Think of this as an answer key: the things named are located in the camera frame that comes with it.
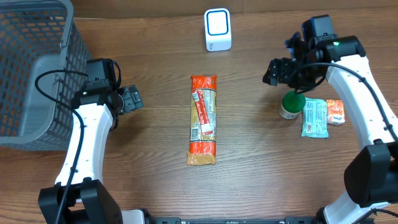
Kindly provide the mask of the red stick snack packet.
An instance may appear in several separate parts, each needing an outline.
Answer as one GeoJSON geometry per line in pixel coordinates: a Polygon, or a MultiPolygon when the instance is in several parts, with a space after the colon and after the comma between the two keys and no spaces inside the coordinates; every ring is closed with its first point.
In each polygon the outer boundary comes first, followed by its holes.
{"type": "Polygon", "coordinates": [[[213,128],[210,125],[210,119],[205,106],[205,100],[202,89],[192,91],[193,100],[197,109],[198,119],[200,122],[201,132],[203,135],[213,134],[213,128]]]}

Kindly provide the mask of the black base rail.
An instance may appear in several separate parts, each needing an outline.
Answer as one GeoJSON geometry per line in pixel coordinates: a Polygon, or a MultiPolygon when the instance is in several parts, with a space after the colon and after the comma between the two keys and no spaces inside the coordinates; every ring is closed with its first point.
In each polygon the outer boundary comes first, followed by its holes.
{"type": "Polygon", "coordinates": [[[315,217],[285,217],[280,219],[181,219],[179,217],[155,217],[155,224],[317,224],[315,217]]]}

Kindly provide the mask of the teal snack packet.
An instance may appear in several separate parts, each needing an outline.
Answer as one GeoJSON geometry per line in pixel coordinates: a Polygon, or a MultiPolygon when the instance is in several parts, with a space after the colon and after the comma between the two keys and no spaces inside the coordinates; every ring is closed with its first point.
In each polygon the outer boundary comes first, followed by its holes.
{"type": "Polygon", "coordinates": [[[325,100],[306,98],[302,110],[301,137],[327,138],[327,104],[325,100]]]}

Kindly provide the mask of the grey plastic mesh basket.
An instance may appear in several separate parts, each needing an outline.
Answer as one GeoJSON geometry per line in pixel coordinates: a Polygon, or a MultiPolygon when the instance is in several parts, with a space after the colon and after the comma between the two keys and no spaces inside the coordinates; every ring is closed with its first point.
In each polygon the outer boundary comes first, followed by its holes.
{"type": "Polygon", "coordinates": [[[68,104],[92,58],[74,22],[71,1],[1,1],[1,145],[25,151],[64,151],[68,104]]]}

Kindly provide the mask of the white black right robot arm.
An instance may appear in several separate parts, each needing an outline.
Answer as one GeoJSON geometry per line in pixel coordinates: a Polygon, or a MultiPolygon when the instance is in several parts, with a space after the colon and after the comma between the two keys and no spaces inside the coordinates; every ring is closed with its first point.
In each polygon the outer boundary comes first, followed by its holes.
{"type": "Polygon", "coordinates": [[[325,35],[286,41],[291,58],[271,60],[264,83],[296,93],[322,80],[335,89],[355,128],[360,152],[345,169],[344,193],[321,208],[316,223],[362,223],[397,203],[397,116],[375,82],[366,52],[355,36],[325,35]]]}

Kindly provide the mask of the white barcode scanner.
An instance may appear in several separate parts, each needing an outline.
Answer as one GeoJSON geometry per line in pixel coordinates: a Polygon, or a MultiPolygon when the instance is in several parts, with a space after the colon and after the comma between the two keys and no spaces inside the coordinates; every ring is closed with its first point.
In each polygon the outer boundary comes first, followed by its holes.
{"type": "Polygon", "coordinates": [[[205,43],[209,52],[229,50],[232,46],[231,19],[226,8],[209,9],[204,14],[205,43]]]}

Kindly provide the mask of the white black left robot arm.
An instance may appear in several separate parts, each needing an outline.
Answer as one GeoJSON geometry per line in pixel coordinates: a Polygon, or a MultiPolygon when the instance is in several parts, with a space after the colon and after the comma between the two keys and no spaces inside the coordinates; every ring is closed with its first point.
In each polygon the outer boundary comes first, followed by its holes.
{"type": "Polygon", "coordinates": [[[149,223],[143,209],[121,210],[102,183],[106,139],[115,118],[106,105],[82,105],[55,185],[41,189],[38,204],[47,223],[149,223]]]}

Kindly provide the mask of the green lid round can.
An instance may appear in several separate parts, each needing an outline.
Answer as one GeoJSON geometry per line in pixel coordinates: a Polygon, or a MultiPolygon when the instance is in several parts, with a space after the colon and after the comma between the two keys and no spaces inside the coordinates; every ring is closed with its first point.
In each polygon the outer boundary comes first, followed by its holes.
{"type": "Polygon", "coordinates": [[[279,114],[284,119],[295,119],[304,109],[306,98],[294,91],[288,92],[279,105],[279,114]]]}

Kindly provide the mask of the long orange cracker pack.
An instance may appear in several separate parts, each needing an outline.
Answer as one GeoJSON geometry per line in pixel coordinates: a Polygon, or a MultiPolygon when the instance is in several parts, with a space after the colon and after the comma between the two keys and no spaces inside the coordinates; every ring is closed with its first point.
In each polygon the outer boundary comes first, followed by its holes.
{"type": "Polygon", "coordinates": [[[216,164],[216,75],[192,75],[187,164],[216,164]]]}

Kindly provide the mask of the small orange snack box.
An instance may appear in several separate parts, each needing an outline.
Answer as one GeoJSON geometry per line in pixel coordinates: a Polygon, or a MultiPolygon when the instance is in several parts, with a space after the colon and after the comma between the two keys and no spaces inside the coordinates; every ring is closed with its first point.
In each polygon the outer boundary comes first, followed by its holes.
{"type": "Polygon", "coordinates": [[[345,123],[345,109],[341,100],[326,100],[328,124],[342,125],[345,123]]]}

